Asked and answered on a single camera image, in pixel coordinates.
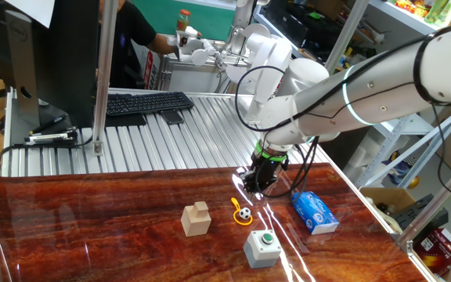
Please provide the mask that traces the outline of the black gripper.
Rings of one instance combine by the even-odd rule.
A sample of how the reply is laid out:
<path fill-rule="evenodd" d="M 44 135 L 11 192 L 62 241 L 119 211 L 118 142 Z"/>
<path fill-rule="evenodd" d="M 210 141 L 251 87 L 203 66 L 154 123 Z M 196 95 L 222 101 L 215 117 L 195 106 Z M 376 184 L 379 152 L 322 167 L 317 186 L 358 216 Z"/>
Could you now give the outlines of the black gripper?
<path fill-rule="evenodd" d="M 276 170 L 286 162 L 284 157 L 264 157 L 262 154 L 252 154 L 252 165 L 240 172 L 244 190 L 253 193 L 254 189 L 260 194 L 270 195 L 278 183 Z"/>

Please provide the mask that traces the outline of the person hand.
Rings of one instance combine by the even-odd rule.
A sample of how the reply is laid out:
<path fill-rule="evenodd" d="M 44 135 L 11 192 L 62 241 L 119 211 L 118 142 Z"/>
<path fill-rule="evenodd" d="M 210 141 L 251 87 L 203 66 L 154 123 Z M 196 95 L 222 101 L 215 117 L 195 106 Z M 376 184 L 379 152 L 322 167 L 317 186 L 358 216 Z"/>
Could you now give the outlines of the person hand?
<path fill-rule="evenodd" d="M 173 53 L 175 54 L 177 60 L 180 60 L 179 44 L 175 36 L 170 36 L 167 39 L 167 43 L 172 47 Z"/>

